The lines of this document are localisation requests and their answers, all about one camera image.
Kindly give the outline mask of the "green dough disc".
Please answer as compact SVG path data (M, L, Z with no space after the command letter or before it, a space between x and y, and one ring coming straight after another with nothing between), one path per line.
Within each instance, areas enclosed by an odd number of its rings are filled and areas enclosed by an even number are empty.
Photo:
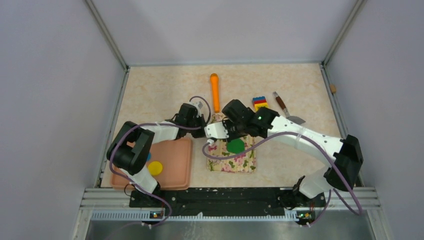
M232 154L239 154L245 150L245 142L241 138L233 139L226 144L226 150Z

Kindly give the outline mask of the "floral cutting board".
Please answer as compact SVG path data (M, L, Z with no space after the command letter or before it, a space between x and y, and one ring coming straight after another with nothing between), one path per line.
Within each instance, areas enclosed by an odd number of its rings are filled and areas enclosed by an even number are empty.
M255 139L249 135L240 139L244 141L245 150L256 144ZM211 156L220 158L236 155L227 151L227 142L222 139L218 139L215 143L209 145L206 152ZM206 166L211 172L251 174L257 168L257 154L255 150L251 150L237 157L225 160L207 157Z

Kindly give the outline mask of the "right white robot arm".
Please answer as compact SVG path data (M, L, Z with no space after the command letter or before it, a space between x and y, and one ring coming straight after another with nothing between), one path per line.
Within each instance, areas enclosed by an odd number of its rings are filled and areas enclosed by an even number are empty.
M222 110L225 118L206 127L207 136L231 141L240 137L275 140L306 153L324 164L316 172L301 177L293 200L307 206L314 197L331 189L352 191L363 165L359 139L353 135L333 137L303 127L278 112L262 107L253 111L238 99Z

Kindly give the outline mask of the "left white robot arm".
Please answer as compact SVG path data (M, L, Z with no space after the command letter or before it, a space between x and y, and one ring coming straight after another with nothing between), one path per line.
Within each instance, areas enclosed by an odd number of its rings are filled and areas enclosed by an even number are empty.
M141 200L147 206L156 206L161 198L157 191L160 184L146 166L152 145L179 140L187 134L204 138L207 121L201 113L202 107L200 101L183 103L174 117L159 123L126 121L110 144L106 152L110 170L142 192Z

